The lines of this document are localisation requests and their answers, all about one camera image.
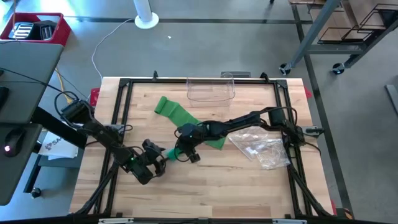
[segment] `red bin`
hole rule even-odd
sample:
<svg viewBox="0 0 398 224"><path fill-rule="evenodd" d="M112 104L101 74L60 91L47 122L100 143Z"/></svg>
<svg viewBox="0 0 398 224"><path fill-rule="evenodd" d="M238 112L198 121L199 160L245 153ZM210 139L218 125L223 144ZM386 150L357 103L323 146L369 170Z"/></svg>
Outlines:
<svg viewBox="0 0 398 224"><path fill-rule="evenodd" d="M54 30L54 33L49 40L19 40L21 42L30 43L45 43L45 44L62 44L65 46L70 34L70 26L63 18L62 13L29 13L29 12L16 12L15 22L39 22L41 21L38 16L58 16L59 21ZM8 35L12 30L13 15L8 20L6 27L0 35L1 40L9 40Z"/></svg>

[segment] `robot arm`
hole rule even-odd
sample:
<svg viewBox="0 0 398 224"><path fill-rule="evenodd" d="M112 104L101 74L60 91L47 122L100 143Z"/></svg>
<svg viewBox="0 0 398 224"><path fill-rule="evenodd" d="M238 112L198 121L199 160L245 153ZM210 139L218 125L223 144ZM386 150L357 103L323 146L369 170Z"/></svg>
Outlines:
<svg viewBox="0 0 398 224"><path fill-rule="evenodd" d="M155 145L149 139L142 143L142 148L125 146L118 130L98 122L93 116L94 109L86 101L75 100L61 111L61 117L67 123L83 124L81 129L110 150L120 168L125 172L131 172L141 184L147 184L152 178L164 174L166 162L166 158L162 155L164 148ZM135 149L142 150L142 153L138 153ZM155 166L155 175L148 169L151 165Z"/></svg>
<svg viewBox="0 0 398 224"><path fill-rule="evenodd" d="M264 108L261 111L252 111L247 115L231 119L226 122L204 121L198 125L184 124L177 128L180 133L176 148L181 153L187 155L191 162L200 160L195 147L204 141L219 140L226 137L229 133L250 126L259 126L267 131L282 131L289 137L289 141L294 144L303 145L305 143L302 129L290 121L286 120L284 108ZM261 118L261 114L268 113L270 125Z"/></svg>

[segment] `computer mouse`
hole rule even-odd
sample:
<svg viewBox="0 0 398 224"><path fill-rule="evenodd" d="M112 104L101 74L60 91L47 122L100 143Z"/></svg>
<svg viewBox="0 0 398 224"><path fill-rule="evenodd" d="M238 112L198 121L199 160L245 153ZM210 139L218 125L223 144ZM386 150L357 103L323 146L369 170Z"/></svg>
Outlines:
<svg viewBox="0 0 398 224"><path fill-rule="evenodd" d="M16 128L11 130L4 139L4 155L7 157L14 157L22 149L22 142L24 141L26 130L23 128Z"/></svg>

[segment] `wooden table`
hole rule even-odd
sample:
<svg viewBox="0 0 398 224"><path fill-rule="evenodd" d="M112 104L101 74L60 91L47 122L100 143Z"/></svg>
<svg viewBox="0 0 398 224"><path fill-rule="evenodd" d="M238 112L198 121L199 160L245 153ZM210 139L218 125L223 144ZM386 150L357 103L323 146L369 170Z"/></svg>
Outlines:
<svg viewBox="0 0 398 224"><path fill-rule="evenodd" d="M119 78L104 78L96 106L95 118L109 124ZM312 120L301 79L287 79L292 106L298 111L298 125L311 126ZM176 127L165 117L154 113L161 96L179 102L199 120L236 118L266 106L275 106L273 87L269 85L236 85L236 96L229 108L192 108L184 84L134 84L127 124L134 129L126 133L125 145L141 146L149 138L161 147L173 148ZM122 98L118 123L121 122ZM280 137L279 133L270 136ZM316 144L316 140L307 138ZM219 151L201 144L197 147L201 161L169 162L161 178L141 185L132 174L120 169L114 195L113 211L124 217L160 218L282 218L293 214L292 199L285 167L260 170L242 152L226 140ZM70 211L75 212L97 187L105 149L92 144L85 149ZM332 213L330 197L319 152L311 146L301 147L308 188L324 208ZM104 191L105 207L108 190ZM298 188L302 211L302 194Z"/></svg>

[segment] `clear plastic bag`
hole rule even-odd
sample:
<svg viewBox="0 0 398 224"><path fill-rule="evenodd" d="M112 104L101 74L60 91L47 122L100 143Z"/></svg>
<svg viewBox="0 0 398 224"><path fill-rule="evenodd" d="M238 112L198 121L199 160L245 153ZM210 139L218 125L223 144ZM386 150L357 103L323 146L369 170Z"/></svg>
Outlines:
<svg viewBox="0 0 398 224"><path fill-rule="evenodd" d="M263 169L275 169L290 164L281 139L266 139L263 144L265 146L262 149L256 149L256 156Z"/></svg>
<svg viewBox="0 0 398 224"><path fill-rule="evenodd" d="M263 169L275 169L290 164L282 140L269 139L268 132L260 127L249 127L230 133L228 138L251 161L257 158Z"/></svg>

